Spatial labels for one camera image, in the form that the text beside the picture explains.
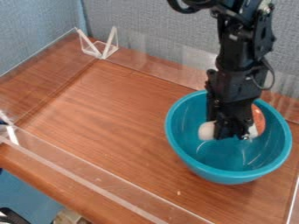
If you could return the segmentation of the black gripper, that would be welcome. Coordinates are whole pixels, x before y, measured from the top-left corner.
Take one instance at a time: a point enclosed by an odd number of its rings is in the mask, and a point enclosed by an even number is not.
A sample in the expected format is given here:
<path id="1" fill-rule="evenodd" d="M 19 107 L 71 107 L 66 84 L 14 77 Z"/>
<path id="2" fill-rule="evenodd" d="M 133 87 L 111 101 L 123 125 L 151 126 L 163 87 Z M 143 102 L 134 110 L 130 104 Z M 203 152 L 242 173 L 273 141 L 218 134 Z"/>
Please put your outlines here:
<path id="1" fill-rule="evenodd" d="M 245 139 L 254 124 L 251 106 L 266 89 L 270 68 L 265 57 L 255 58 L 250 40 L 223 32 L 219 43 L 218 69 L 207 71 L 207 120 L 217 120 L 217 140 Z"/>

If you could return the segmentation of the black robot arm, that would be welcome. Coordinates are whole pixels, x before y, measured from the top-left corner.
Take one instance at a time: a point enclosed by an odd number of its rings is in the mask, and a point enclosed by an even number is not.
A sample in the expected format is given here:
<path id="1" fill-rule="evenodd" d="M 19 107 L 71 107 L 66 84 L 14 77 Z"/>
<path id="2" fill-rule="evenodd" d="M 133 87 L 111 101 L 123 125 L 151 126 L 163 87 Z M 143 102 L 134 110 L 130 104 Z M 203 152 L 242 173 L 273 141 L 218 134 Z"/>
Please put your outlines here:
<path id="1" fill-rule="evenodd" d="M 209 10 L 218 20 L 219 55 L 207 71 L 207 122 L 199 138 L 249 140 L 262 131 L 255 123 L 253 105 L 273 86 L 267 76 L 275 73 L 266 55 L 277 41 L 273 32 L 273 0 L 167 0 L 182 14 Z"/>

